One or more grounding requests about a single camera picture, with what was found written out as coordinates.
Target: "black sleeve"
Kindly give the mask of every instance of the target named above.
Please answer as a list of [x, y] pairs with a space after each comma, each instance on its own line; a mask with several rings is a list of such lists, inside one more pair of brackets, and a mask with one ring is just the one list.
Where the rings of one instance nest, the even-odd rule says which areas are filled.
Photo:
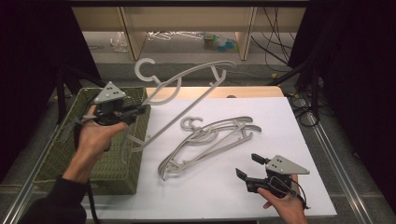
[[86, 191], [87, 185], [58, 178], [49, 195], [35, 201], [19, 223], [84, 224], [87, 214], [81, 201]]

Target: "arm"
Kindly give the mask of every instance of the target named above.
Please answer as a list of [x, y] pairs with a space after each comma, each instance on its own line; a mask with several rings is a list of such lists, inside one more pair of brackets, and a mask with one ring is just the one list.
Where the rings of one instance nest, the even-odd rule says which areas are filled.
[[[292, 175], [291, 178], [298, 182], [298, 176]], [[300, 193], [298, 188], [295, 188], [296, 184], [294, 185], [294, 190]], [[284, 198], [277, 198], [274, 196], [270, 191], [262, 188], [258, 188], [257, 192], [268, 202], [263, 206], [264, 209], [267, 209], [273, 206], [276, 211], [279, 213], [280, 217], [285, 221], [287, 224], [305, 224], [306, 218], [304, 214], [303, 204], [295, 196], [291, 194], [286, 195]]]
[[[94, 106], [88, 115], [92, 115]], [[102, 158], [111, 138], [127, 128], [126, 123], [101, 126], [86, 121], [79, 135], [78, 149], [62, 177], [46, 198], [35, 201], [20, 223], [85, 223], [86, 213], [81, 201], [94, 165]]]

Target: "blue object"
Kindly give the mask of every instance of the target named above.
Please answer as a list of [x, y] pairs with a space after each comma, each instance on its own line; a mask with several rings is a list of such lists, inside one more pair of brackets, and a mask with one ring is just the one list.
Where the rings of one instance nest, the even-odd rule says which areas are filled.
[[233, 49], [233, 42], [227, 41], [227, 42], [225, 43], [225, 47], [226, 47], [227, 49]]
[[224, 51], [225, 51], [225, 47], [218, 46], [218, 51], [219, 51], [219, 52], [224, 52]]

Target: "black cable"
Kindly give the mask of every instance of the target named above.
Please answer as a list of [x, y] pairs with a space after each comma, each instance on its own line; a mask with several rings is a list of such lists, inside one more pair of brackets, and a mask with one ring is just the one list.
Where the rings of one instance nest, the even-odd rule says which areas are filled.
[[274, 40], [270, 40], [270, 39], [264, 34], [264, 32], [262, 32], [262, 36], [263, 36], [265, 39], [267, 39], [268, 41], [270, 41], [272, 44], [279, 45], [279, 46], [283, 46], [284, 48], [287, 48], [287, 49], [291, 49], [291, 47], [289, 47], [289, 46], [279, 44], [279, 43], [275, 42]]
[[[300, 124], [305, 126], [305, 127], [315, 127], [319, 123], [318, 115], [312, 112], [313, 111], [312, 107], [308, 105], [308, 103], [307, 103], [305, 98], [294, 98], [294, 95], [293, 95], [292, 98], [289, 99], [289, 103], [293, 107], [293, 109], [292, 109], [293, 113], [294, 114], [298, 113], [297, 115], [295, 115], [295, 118], [297, 118], [298, 121], [300, 122]], [[296, 100], [299, 100], [299, 101], [303, 100], [303, 102], [304, 102], [303, 105], [297, 106], [295, 104]], [[314, 117], [314, 123], [313, 124], [312, 123], [307, 124], [307, 123], [303, 122], [304, 116], [307, 117], [308, 113], [311, 113], [313, 115], [313, 117]]]
[[[296, 94], [297, 94], [297, 93], [295, 93], [295, 94], [293, 94], [293, 95], [289, 95], [289, 96], [286, 95], [287, 97], [290, 97], [289, 103], [290, 103], [294, 108], [300, 108], [300, 109], [306, 108], [306, 109], [308, 109], [307, 101], [306, 101], [304, 98], [294, 98], [294, 96], [295, 96]], [[304, 100], [304, 105], [302, 105], [302, 106], [297, 106], [297, 105], [295, 104], [295, 101], [296, 101], [296, 100]], [[326, 96], [325, 96], [325, 94], [323, 94], [322, 89], [319, 89], [319, 98], [318, 98], [318, 101], [319, 101], [318, 109], [321, 109], [321, 108], [322, 108], [322, 109], [329, 108], [327, 113], [326, 113], [326, 112], [323, 112], [323, 111], [320, 111], [320, 110], [318, 111], [318, 113], [321, 114], [321, 115], [324, 115], [324, 116], [334, 117], [334, 113], [332, 112], [332, 110], [331, 110], [331, 108], [330, 108], [330, 106], [329, 106], [329, 103], [328, 103], [327, 100], [326, 100]]]
[[216, 69], [217, 70], [220, 70], [220, 71], [226, 71], [226, 72], [228, 72], [228, 73], [233, 73], [233, 74], [241, 74], [241, 75], [245, 75], [245, 76], [248, 76], [248, 77], [255, 77], [255, 78], [259, 78], [259, 79], [269, 79], [269, 78], [271, 78], [271, 77], [259, 77], [259, 76], [254, 76], [253, 74], [250, 74], [250, 73], [245, 73], [245, 72], [237, 72], [237, 71], [230, 71], [230, 70], [225, 70], [225, 69], [222, 69], [222, 68], [219, 68], [219, 67], [216, 67]]
[[[265, 51], [265, 54], [264, 54], [265, 64], [266, 64], [270, 69], [272, 69], [272, 70], [274, 70], [274, 71], [277, 71], [277, 72], [286, 72], [286, 71], [280, 71], [280, 70], [277, 70], [277, 69], [275, 69], [275, 68], [272, 68], [272, 67], [268, 64], [268, 62], [267, 62], [267, 53], [266, 53], [266, 52], [269, 51], [269, 50], [268, 50], [269, 46], [270, 46], [270, 42], [267, 43], [267, 47], [265, 48], [265, 50], [266, 50], [266, 51]], [[283, 62], [285, 65], [288, 64], [288, 62], [283, 61], [283, 60], [281, 60], [280, 58], [278, 58], [278, 59], [279, 59], [281, 62]]]
[[260, 44], [254, 39], [253, 36], [251, 37], [251, 39], [259, 46], [260, 49], [263, 49], [266, 53], [271, 54], [271, 56], [273, 56], [274, 58], [277, 58], [277, 59], [280, 60], [283, 64], [288, 64], [288, 62], [286, 62], [286, 61], [284, 61], [283, 59], [277, 57], [273, 52], [269, 51], [269, 50], [268, 50], [268, 47], [265, 48], [265, 47], [263, 47], [262, 45], [260, 45]]
[[279, 33], [279, 26], [278, 26], [278, 24], [277, 24], [277, 12], [278, 12], [278, 7], [275, 7], [275, 20], [274, 20], [274, 24], [271, 22], [271, 19], [270, 19], [270, 17], [268, 16], [268, 13], [267, 13], [265, 7], [264, 7], [263, 9], [264, 9], [265, 16], [267, 17], [267, 20], [268, 20], [268, 22], [269, 22], [270, 25], [271, 25], [271, 29], [272, 29], [271, 37], [272, 37], [272, 34], [275, 34], [277, 40], [278, 40], [279, 43], [280, 43], [280, 47], [281, 47], [281, 49], [282, 49], [283, 55], [285, 56], [285, 59], [288, 61], [290, 56], [289, 56], [289, 54], [286, 52], [285, 48], [283, 47], [284, 45], [282, 44], [282, 40], [281, 40], [281, 38], [280, 38], [280, 33]]
[[293, 40], [296, 40], [296, 38], [291, 34], [291, 33], [289, 33], [290, 34], [290, 36], [291, 36], [291, 38], [293, 39]]
[[[95, 97], [96, 97], [96, 95], [92, 96], [90, 98], [90, 100], [87, 102], [87, 104], [85, 105], [85, 109], [81, 112], [79, 120], [82, 120], [82, 117], [86, 114], [86, 112], [88, 110], [88, 107], [92, 104], [92, 100]], [[76, 123], [75, 130], [74, 130], [74, 139], [75, 139], [75, 148], [76, 148], [76, 150], [78, 149], [79, 134], [81, 132], [82, 125], [83, 125], [82, 122], [81, 123]], [[90, 179], [88, 179], [87, 185], [88, 185], [87, 186], [87, 193], [88, 193], [88, 198], [90, 200], [90, 208], [91, 208], [93, 222], [95, 224], [102, 224], [102, 222], [99, 220], [99, 218], [96, 215], [95, 202], [94, 202], [94, 199], [93, 199], [93, 192], [92, 192], [92, 186], [91, 186]]]
[[92, 192], [92, 186], [90, 180], [88, 180], [87, 193], [88, 193], [88, 199], [90, 200], [90, 208], [91, 208], [93, 222], [95, 224], [102, 224], [102, 222], [99, 220], [98, 216], [96, 215], [95, 201], [93, 199], [93, 192]]
[[297, 186], [298, 186], [298, 188], [303, 192], [303, 195], [304, 195], [304, 197], [301, 197], [301, 195], [299, 194], [299, 193], [297, 193], [297, 192], [293, 192], [294, 193], [294, 195], [296, 195], [299, 199], [300, 199], [300, 201], [301, 201], [301, 203], [303, 204], [303, 209], [310, 209], [310, 207], [308, 207], [307, 205], [306, 205], [306, 196], [305, 196], [305, 192], [304, 192], [304, 189], [301, 187], [301, 185], [299, 184], [299, 183], [297, 183], [297, 181], [295, 181], [295, 180], [291, 180], [294, 184], [296, 184]]

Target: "metal bar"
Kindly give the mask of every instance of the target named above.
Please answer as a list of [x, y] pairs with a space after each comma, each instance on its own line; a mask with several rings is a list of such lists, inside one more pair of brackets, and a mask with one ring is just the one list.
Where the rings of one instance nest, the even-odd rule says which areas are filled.
[[38, 167], [40, 166], [41, 162], [44, 160], [44, 157], [49, 149], [50, 142], [52, 141], [54, 135], [57, 133], [59, 127], [60, 127], [59, 125], [55, 127], [55, 130], [53, 131], [48, 143], [44, 147], [44, 150], [41, 152], [40, 157], [35, 163], [35, 167], [33, 168], [32, 172], [29, 174], [29, 177], [23, 184], [14, 203], [9, 207], [6, 217], [3, 220], [3, 224], [18, 223], [18, 221], [20, 220], [21, 215], [23, 214], [23, 210], [25, 209], [26, 205], [28, 204], [33, 194], [33, 191], [35, 190], [35, 186], [33, 185], [33, 179], [35, 178], [35, 173], [38, 170]]
[[[308, 113], [308, 118], [311, 124], [315, 123], [316, 118], [312, 113]], [[334, 150], [334, 147], [332, 146], [329, 137], [323, 129], [323, 126], [319, 122], [313, 128], [323, 148], [323, 151], [325, 152], [325, 155], [332, 167], [332, 170], [334, 171], [335, 176], [340, 182], [340, 186], [345, 193], [353, 212], [355, 213], [356, 219], [361, 224], [374, 223], [367, 211], [364, 201], [361, 199], [361, 196], [355, 189], [355, 186], [350, 180], [347, 171], [344, 168], [344, 165], [339, 160], [337, 152]]]

